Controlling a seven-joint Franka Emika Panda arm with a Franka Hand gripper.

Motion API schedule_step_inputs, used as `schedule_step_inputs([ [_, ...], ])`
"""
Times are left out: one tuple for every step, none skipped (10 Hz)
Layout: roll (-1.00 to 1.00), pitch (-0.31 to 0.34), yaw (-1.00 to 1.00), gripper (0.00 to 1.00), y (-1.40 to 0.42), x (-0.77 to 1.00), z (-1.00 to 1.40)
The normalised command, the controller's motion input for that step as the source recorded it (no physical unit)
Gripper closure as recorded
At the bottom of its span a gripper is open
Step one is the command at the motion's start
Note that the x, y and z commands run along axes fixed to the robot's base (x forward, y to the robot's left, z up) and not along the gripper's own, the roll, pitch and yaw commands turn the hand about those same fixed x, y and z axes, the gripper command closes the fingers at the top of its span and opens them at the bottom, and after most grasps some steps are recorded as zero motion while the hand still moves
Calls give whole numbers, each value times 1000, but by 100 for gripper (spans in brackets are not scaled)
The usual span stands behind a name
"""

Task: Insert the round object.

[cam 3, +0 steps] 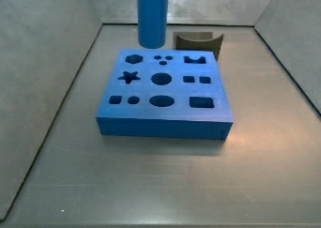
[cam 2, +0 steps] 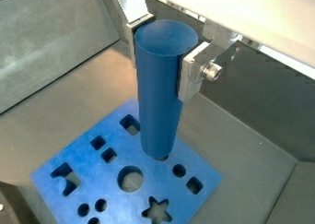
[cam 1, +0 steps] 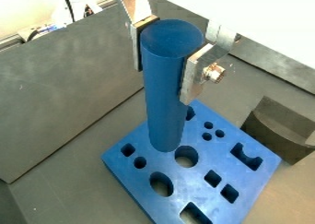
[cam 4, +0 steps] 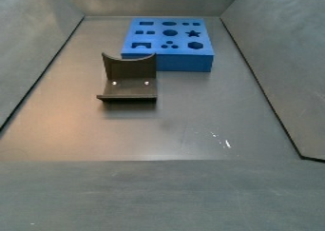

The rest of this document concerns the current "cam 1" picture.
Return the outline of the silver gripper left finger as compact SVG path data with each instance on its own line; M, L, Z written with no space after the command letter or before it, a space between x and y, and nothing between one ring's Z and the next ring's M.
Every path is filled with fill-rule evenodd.
M149 0L116 0L116 2L125 14L125 25L132 40L133 69L140 72L142 70L140 32L158 18L150 12Z

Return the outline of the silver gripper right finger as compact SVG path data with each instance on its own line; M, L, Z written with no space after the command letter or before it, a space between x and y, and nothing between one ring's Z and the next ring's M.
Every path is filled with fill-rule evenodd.
M218 60L230 51L234 38L234 31L214 21L208 21L205 44L185 60L180 89L180 101L182 104L188 105L197 97L206 81L220 82L225 74L225 68L218 65Z

